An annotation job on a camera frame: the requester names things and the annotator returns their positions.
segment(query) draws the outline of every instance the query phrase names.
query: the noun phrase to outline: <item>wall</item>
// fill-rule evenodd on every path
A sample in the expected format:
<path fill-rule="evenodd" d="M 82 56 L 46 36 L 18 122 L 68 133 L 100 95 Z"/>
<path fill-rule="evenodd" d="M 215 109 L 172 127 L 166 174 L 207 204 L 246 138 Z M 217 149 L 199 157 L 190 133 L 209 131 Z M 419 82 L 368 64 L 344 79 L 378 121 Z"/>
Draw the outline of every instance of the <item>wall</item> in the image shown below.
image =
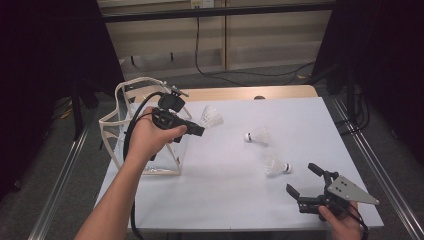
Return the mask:
<path fill-rule="evenodd" d="M 215 6 L 257 6 L 258 1 L 216 0 Z M 304 1 L 264 0 L 260 5 L 290 4 Z M 190 1 L 142 4 L 102 8 L 104 14 L 152 12 L 189 9 Z M 298 51 L 308 49 L 308 58 L 316 57 L 320 41 L 331 11 L 276 13 L 244 16 L 205 17 L 200 19 L 200 49 L 220 49 L 222 59 L 237 61 L 232 52 L 240 48 L 260 48 L 270 46 L 296 47 Z M 227 42 L 225 42 L 227 25 Z M 118 57 L 131 55 L 157 54 L 194 51 L 197 22 L 194 18 L 151 20 L 144 22 L 123 22 L 107 24 Z M 281 58 L 290 58 L 281 54 Z"/>

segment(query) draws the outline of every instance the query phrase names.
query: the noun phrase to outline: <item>robotic hand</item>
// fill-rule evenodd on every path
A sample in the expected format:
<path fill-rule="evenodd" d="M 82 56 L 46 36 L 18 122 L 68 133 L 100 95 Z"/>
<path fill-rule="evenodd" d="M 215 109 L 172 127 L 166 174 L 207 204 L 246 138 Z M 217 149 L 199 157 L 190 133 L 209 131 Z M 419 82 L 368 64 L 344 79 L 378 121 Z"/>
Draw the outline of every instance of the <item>robotic hand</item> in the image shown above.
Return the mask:
<path fill-rule="evenodd" d="M 318 214 L 319 219 L 325 221 L 318 211 L 320 205 L 327 206 L 334 216 L 338 217 L 342 213 L 348 212 L 349 201 L 379 204 L 377 199 L 339 173 L 324 171 L 313 163 L 309 163 L 308 168 L 319 177 L 324 177 L 324 194 L 316 198 L 300 197 L 300 193 L 290 184 L 287 184 L 286 191 L 297 200 L 299 212 Z"/>

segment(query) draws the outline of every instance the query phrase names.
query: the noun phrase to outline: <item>white tabletop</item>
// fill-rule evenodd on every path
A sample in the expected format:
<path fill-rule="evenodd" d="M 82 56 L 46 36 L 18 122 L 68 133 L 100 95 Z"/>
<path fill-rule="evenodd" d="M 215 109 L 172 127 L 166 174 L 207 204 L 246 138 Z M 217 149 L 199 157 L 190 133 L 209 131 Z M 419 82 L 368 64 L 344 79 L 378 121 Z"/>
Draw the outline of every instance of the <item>white tabletop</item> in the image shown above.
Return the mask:
<path fill-rule="evenodd" d="M 338 171 L 365 186 L 321 98 L 190 102 L 199 120 L 206 105 L 224 124 L 202 137 L 188 137 L 181 176 L 142 176 L 136 196 L 136 225 L 151 231 L 287 231 L 327 229 L 317 215 L 301 214 L 286 191 L 301 196 L 323 194 L 324 180 L 308 163 Z M 243 135 L 266 126 L 268 147 L 247 143 Z M 264 174 L 264 160 L 274 154 L 293 166 L 276 177 Z M 99 199 L 116 175 L 111 162 Z M 369 227 L 383 226 L 373 205 L 360 204 Z"/>

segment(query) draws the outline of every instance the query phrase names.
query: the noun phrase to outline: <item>metal rail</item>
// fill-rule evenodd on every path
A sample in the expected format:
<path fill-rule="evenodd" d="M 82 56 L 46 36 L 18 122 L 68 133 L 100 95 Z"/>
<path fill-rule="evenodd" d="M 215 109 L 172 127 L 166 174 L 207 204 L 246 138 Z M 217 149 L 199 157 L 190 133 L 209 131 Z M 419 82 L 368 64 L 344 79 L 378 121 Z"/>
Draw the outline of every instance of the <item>metal rail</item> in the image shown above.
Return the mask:
<path fill-rule="evenodd" d="M 333 103 L 343 120 L 347 121 L 349 131 L 353 130 L 354 126 L 348 121 L 348 115 L 346 114 L 347 108 L 343 101 L 341 99 L 333 99 Z M 414 211 L 393 184 L 388 173 L 384 169 L 377 155 L 372 150 L 371 146 L 368 144 L 364 135 L 361 131 L 357 131 L 351 135 L 411 238 L 414 240 L 424 239 L 423 228 L 415 216 Z"/>
<path fill-rule="evenodd" d="M 68 154 L 68 157 L 66 158 L 65 164 L 63 165 L 62 171 L 56 180 L 56 184 L 53 187 L 47 202 L 44 204 L 43 210 L 41 211 L 37 222 L 31 231 L 31 234 L 29 235 L 29 240 L 40 240 L 46 237 L 56 210 L 59 207 L 61 197 L 65 191 L 69 177 L 72 173 L 72 169 L 74 168 L 75 163 L 78 160 L 79 153 L 81 152 L 81 149 L 84 145 L 84 141 L 87 137 L 88 126 L 90 126 L 94 121 L 95 113 L 96 110 L 91 110 L 88 113 L 86 118 L 87 124 L 82 130 L 79 138 L 72 144 L 71 150 Z"/>
<path fill-rule="evenodd" d="M 130 22 L 130 21 L 146 21 L 146 20 L 160 20 L 160 19 L 215 17 L 215 16 L 230 16 L 230 15 L 282 13 L 282 12 L 323 11 L 323 10 L 332 10 L 336 7 L 336 5 L 337 5 L 336 2 L 334 1 L 334 2 L 322 2 L 322 3 L 283 4 L 283 5 L 255 6 L 255 7 L 220 7 L 220 8 L 184 9 L 184 10 L 146 12 L 146 13 L 104 14 L 102 16 L 102 20 L 104 22 Z"/>

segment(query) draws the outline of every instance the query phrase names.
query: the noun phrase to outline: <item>shuttlecock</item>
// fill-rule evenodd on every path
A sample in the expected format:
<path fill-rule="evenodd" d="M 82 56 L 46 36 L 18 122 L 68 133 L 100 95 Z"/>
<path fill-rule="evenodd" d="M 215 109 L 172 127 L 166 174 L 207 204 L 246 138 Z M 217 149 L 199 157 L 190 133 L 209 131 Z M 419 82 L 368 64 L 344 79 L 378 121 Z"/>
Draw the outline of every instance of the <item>shuttlecock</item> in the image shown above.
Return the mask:
<path fill-rule="evenodd" d="M 265 175 L 275 176 L 281 173 L 291 173 L 292 166 L 280 161 L 274 154 L 268 155 L 265 162 Z"/>
<path fill-rule="evenodd" d="M 214 107 L 207 105 L 203 110 L 199 125 L 206 129 L 213 128 L 224 123 L 221 114 Z"/>
<path fill-rule="evenodd" d="M 244 140 L 246 142 L 258 142 L 268 145 L 268 130 L 265 127 L 256 128 L 253 131 L 244 134 Z"/>

